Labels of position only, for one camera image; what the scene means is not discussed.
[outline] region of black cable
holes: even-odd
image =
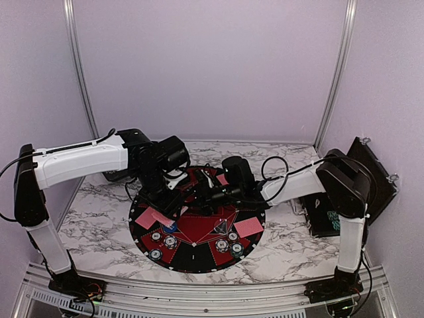
[[[116,132],[116,129],[114,129],[114,128],[112,128],[108,133],[107,133],[107,135],[106,136],[104,136],[103,138],[100,138],[100,139],[98,139],[98,140],[96,140],[96,143],[98,144],[98,143],[100,143],[100,142],[103,142],[103,141],[105,141],[105,140],[107,140],[108,138],[110,138],[110,137],[112,137],[114,134],[115,134],[115,132]],[[19,157],[19,158],[16,158],[16,159],[14,159],[14,160],[12,160],[12,161],[10,161],[1,171],[0,171],[0,178],[1,178],[1,176],[6,172],[6,170],[7,169],[9,169],[11,166],[13,166],[14,164],[16,164],[17,162],[19,162],[19,161],[21,161],[21,160],[25,160],[25,159],[28,159],[28,158],[32,158],[32,157],[35,157],[35,156],[42,156],[42,155],[44,155],[44,154],[53,154],[53,153],[55,153],[55,152],[58,152],[58,151],[63,151],[63,150],[69,150],[69,149],[75,149],[75,148],[81,148],[81,147],[85,147],[85,146],[91,146],[93,143],[92,142],[85,142],[85,143],[83,143],[83,144],[75,144],[75,145],[73,145],[73,146],[65,146],[65,147],[61,147],[61,148],[55,148],[55,149],[52,149],[52,150],[49,150],[49,151],[46,151],[45,153],[43,153],[43,152],[34,152],[34,153],[32,153],[32,154],[27,154],[26,156],[22,156],[22,157]],[[1,214],[0,213],[0,218],[2,218],[3,220],[5,220],[5,221],[7,221],[7,222],[17,222],[17,220],[15,220],[15,219],[10,219],[10,218],[8,218],[8,217],[5,217],[3,214]]]
[[[76,293],[77,295],[79,295],[79,296],[82,296],[84,299],[86,299],[86,300],[88,300],[89,302],[90,302],[90,304],[91,304],[91,308],[92,308],[92,311],[91,311],[91,315],[90,315],[90,317],[89,318],[93,318],[94,317],[94,315],[95,315],[95,306],[94,306],[94,302],[93,302],[93,300],[88,296],[88,294],[87,293],[81,293],[81,292],[79,292],[79,291],[74,291],[74,290],[64,290],[64,291],[62,291],[62,293],[66,293],[66,294],[69,294],[69,293]]]
[[[283,157],[280,157],[280,156],[272,156],[272,157],[269,157],[269,158],[267,158],[267,159],[264,161],[264,163],[262,164],[262,167],[260,167],[260,174],[262,174],[262,179],[264,179],[264,180],[266,180],[266,181],[272,181],[272,180],[276,180],[275,178],[278,178],[278,177],[267,178],[267,177],[265,176],[265,173],[264,173],[264,169],[265,169],[265,165],[266,165],[266,163],[267,163],[268,161],[272,160],[272,159],[279,159],[279,160],[281,160],[282,162],[284,162],[284,165],[286,166],[286,173],[288,173],[288,172],[289,172],[289,164],[287,163],[287,160],[286,160],[286,159],[284,159]]]
[[[128,185],[133,184],[136,180],[137,180],[137,178],[134,178],[134,179],[132,179],[131,181],[125,182],[125,186],[124,186],[124,188],[125,188],[125,192],[127,193],[128,198],[129,198],[131,201],[134,201],[134,199],[131,197],[130,191],[129,191],[129,189],[128,189]]]
[[[350,315],[351,317],[353,317],[353,315],[356,315],[358,313],[358,311],[360,311],[364,307],[366,301],[370,298],[371,292],[372,292],[372,274],[371,274],[370,268],[365,263],[365,260],[364,259],[365,259],[364,252],[362,251],[362,253],[361,253],[361,262],[365,266],[366,271],[368,272],[368,275],[370,276],[370,289],[368,290],[368,293],[366,294],[366,297],[365,297],[364,301],[359,305],[358,308],[355,309],[355,311],[352,313],[352,315]]]
[[[115,134],[115,132],[116,132],[116,129],[115,129],[115,128],[112,128],[112,129],[111,129],[111,130],[107,133],[107,135],[106,135],[106,136],[104,136],[104,137],[102,137],[102,138],[100,138],[100,139],[97,139],[97,140],[95,141],[95,143],[96,143],[96,144],[99,144],[100,142],[103,142],[103,141],[105,141],[105,140],[109,139],[110,137],[112,137],[112,136]],[[53,154],[53,153],[55,153],[55,152],[59,152],[59,151],[71,150],[71,149],[77,149],[77,148],[86,147],[86,146],[91,146],[91,145],[93,145],[93,142],[92,142],[92,141],[89,141],[89,142],[84,142],[84,143],[82,143],[82,144],[74,144],[74,145],[71,145],[71,146],[65,146],[65,147],[55,148],[55,149],[52,149],[52,150],[46,151],[46,154]]]

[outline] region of aluminum frame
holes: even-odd
[[[354,27],[354,20],[356,16],[356,6],[357,0],[348,0],[346,6],[346,15],[344,17],[344,25],[342,38],[339,49],[339,56],[337,58],[336,69],[333,76],[333,82],[331,83],[331,88],[329,96],[327,98],[327,103],[325,105],[325,110],[323,118],[321,119],[321,124],[315,137],[314,147],[318,152],[320,147],[323,144],[325,133],[329,127],[331,114],[334,111],[337,93],[339,92],[340,82],[343,77],[343,72],[346,68],[346,61],[348,58],[348,53],[350,49],[350,43],[352,42],[352,34]]]
[[[380,295],[385,317],[398,318],[383,268],[376,266],[371,272],[372,290]],[[143,314],[145,317],[153,315],[156,318],[175,316],[263,318],[275,317],[276,314],[282,316],[287,312],[300,312],[308,307],[326,304],[325,302],[310,304],[309,299],[303,294],[304,285],[316,278],[266,284],[204,285],[149,282],[88,272],[79,273],[107,282],[103,301],[95,303],[99,313],[96,317],[107,317],[108,312],[115,311],[133,312]],[[362,294],[365,295],[368,293],[370,279],[366,270],[361,270],[360,275],[364,284]],[[40,301],[40,297],[35,297],[35,292],[43,293],[47,300],[49,296],[60,298],[62,303],[66,304],[70,296],[50,291],[49,281],[50,276],[46,269],[42,265],[31,263],[26,271],[12,317],[27,316],[32,299]],[[81,305],[79,312],[90,313],[90,308],[89,304]]]
[[[81,93],[85,115],[87,116],[88,125],[91,135],[94,139],[100,137],[99,129],[95,122],[93,108],[91,106],[90,97],[88,94],[87,84],[85,82],[83,66],[81,62],[80,46],[78,44],[77,27],[74,17],[74,2],[73,0],[64,0],[64,10],[66,17],[66,26],[68,28],[68,36],[70,40],[72,59],[78,79],[79,91]]]

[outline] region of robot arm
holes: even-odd
[[[174,191],[174,187],[186,175],[181,173],[176,179],[170,172],[183,164],[189,165],[189,156],[184,143],[175,136],[162,142],[152,142],[141,131],[130,129],[119,131],[101,142],[38,149],[35,153],[37,155],[32,158],[22,159],[17,168],[15,217],[45,257],[53,278],[50,287],[60,292],[85,290],[92,280],[78,276],[49,219],[42,190],[89,174],[126,170],[128,176],[140,180],[142,189],[139,195],[165,216],[179,215],[178,211],[185,205],[180,192]],[[21,148],[20,157],[29,154],[34,154],[30,144]],[[342,155],[335,150],[327,157]],[[336,282],[332,284],[339,287],[341,282],[346,283],[347,287],[343,290],[351,286],[357,288],[366,198],[370,187],[369,179],[358,166],[339,158],[289,174],[287,183],[277,196],[275,193],[281,188],[284,178],[256,182],[247,160],[236,156],[225,159],[223,168],[229,184],[214,185],[205,175],[205,182],[198,185],[201,190],[198,193],[202,194],[192,204],[213,209],[250,200],[254,206],[267,209],[293,198],[327,192],[341,219],[341,249],[335,272]]]
[[[17,167],[15,218],[46,260],[54,283],[51,288],[60,292],[81,292],[92,281],[78,276],[49,218],[44,189],[98,172],[126,170],[128,176],[140,180],[142,195],[157,210],[174,214],[182,204],[180,193],[172,191],[165,178],[169,172],[189,162],[184,143],[175,136],[152,142],[141,131],[130,129],[111,134],[101,142],[94,140],[38,150],[31,144],[24,145],[20,158],[24,156],[30,157],[20,160]]]

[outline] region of wire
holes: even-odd
[[[103,138],[100,138],[100,139],[98,139],[98,140],[96,140],[96,143],[98,144],[98,143],[100,143],[100,142],[103,142],[103,141],[105,141],[105,140],[107,140],[108,138],[110,138],[110,137],[112,137],[114,134],[115,134],[115,132],[116,132],[116,129],[115,128],[112,128],[108,133],[107,133],[107,135],[106,136],[104,136]],[[35,156],[41,156],[41,155],[44,155],[44,154],[53,154],[53,153],[55,153],[55,152],[58,152],[58,151],[63,151],[63,150],[69,150],[69,149],[75,149],[75,148],[81,148],[81,147],[86,147],[86,146],[91,146],[93,143],[92,142],[85,142],[85,143],[83,143],[83,144],[75,144],[75,145],[73,145],[73,146],[65,146],[65,147],[61,147],[61,148],[55,148],[55,149],[52,149],[52,150],[49,150],[49,151],[46,151],[45,153],[43,153],[43,152],[33,152],[32,154],[27,154],[27,155],[25,155],[25,156],[22,156],[22,157],[19,157],[19,158],[16,158],[16,159],[14,159],[14,160],[12,160],[12,161],[10,161],[1,171],[0,171],[0,178],[1,178],[1,176],[6,172],[6,170],[7,169],[9,169],[11,166],[13,166],[14,164],[16,164],[17,162],[20,162],[20,161],[22,161],[22,160],[25,160],[25,159],[28,159],[28,158],[32,158],[32,157],[35,157]],[[7,221],[7,222],[17,222],[17,220],[16,219],[10,219],[10,218],[8,218],[8,217],[5,217],[3,214],[1,214],[0,213],[0,218],[2,218],[3,220],[5,220],[5,221]]]
[[[358,294],[359,298],[358,298],[358,301],[357,302],[359,302],[360,299],[362,298],[362,295],[360,294],[360,291],[357,288],[351,288],[351,290],[353,290],[354,292],[356,292]]]
[[[267,159],[264,161],[264,163],[262,164],[262,167],[260,167],[260,174],[262,174],[262,179],[264,179],[264,180],[266,180],[266,181],[276,180],[276,179],[278,179],[278,178],[279,178],[279,177],[267,178],[267,177],[265,176],[265,173],[264,173],[265,165],[266,165],[266,163],[267,163],[268,161],[270,161],[270,160],[272,160],[272,159],[280,159],[282,162],[284,162],[284,165],[286,166],[286,173],[288,173],[288,172],[289,172],[289,164],[287,163],[287,160],[286,160],[286,159],[284,159],[283,157],[280,157],[280,156],[272,156],[272,157],[269,157],[269,158],[267,158]]]
[[[94,306],[94,302],[93,302],[93,300],[87,295],[87,293],[81,293],[81,292],[79,292],[79,291],[74,291],[74,290],[64,290],[63,291],[64,293],[76,293],[77,295],[80,295],[80,296],[82,296],[85,300],[88,300],[89,302],[90,302],[90,304],[91,304],[91,308],[92,308],[92,311],[91,311],[91,315],[90,315],[90,317],[89,318],[93,318],[94,317],[94,315],[95,315],[95,306]]]
[[[366,294],[364,301],[359,305],[358,308],[355,309],[355,311],[352,313],[352,315],[350,315],[351,317],[353,317],[353,315],[356,315],[358,313],[358,311],[360,311],[364,307],[366,301],[370,298],[371,292],[372,292],[372,274],[371,274],[370,268],[368,267],[368,265],[364,261],[364,251],[362,251],[362,253],[361,253],[361,262],[365,266],[366,271],[368,272],[368,275],[370,276],[370,289],[368,290],[368,294]]]
[[[134,199],[131,197],[131,194],[130,194],[130,191],[129,191],[129,189],[128,189],[128,186],[130,185],[130,184],[133,184],[135,181],[137,180],[137,178],[134,178],[134,179],[132,179],[131,181],[128,181],[128,182],[125,182],[125,192],[127,193],[127,195],[128,195],[128,198],[131,200],[131,201],[134,201]]]
[[[50,276],[53,278],[54,276],[55,276],[55,273],[53,273],[50,269],[49,269],[49,267],[48,267],[48,265],[47,265],[47,260],[46,260],[46,258],[43,256],[43,259],[44,259],[44,265],[45,265],[45,267],[46,267],[46,270],[47,270],[47,272],[50,274]],[[98,284],[95,284],[95,283],[92,283],[92,284],[90,284],[90,285],[96,285],[97,286],[97,288],[98,288],[98,290],[99,290],[99,293],[98,294],[101,294],[101,288],[100,288],[100,286],[98,285]],[[90,296],[88,296],[88,294],[87,294],[87,292],[85,292],[84,291],[84,293],[81,293],[80,291],[74,291],[74,290],[63,290],[63,291],[61,291],[62,293],[66,293],[66,294],[72,294],[72,293],[76,293],[76,294],[78,294],[78,295],[80,295],[80,296],[83,296],[83,298],[84,299],[88,299],[88,301],[90,302],[90,304],[91,304],[91,308],[93,309],[92,310],[92,312],[91,312],[91,316],[89,317],[89,318],[93,318],[94,317],[94,315],[95,315],[95,306],[94,306],[94,302],[93,302],[93,300],[90,298]]]

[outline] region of robotic arm base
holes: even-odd
[[[55,292],[75,296],[82,301],[87,300],[87,297],[83,297],[83,295],[93,294],[95,300],[100,301],[103,298],[106,282],[103,280],[97,280],[95,278],[80,276],[76,271],[72,259],[71,262],[71,269],[64,273],[55,274],[49,271],[52,279],[48,284],[48,288]]]
[[[333,278],[307,283],[304,294],[311,303],[319,303],[363,292],[364,287],[360,282],[358,271],[359,269],[354,273],[348,273],[336,267]]]

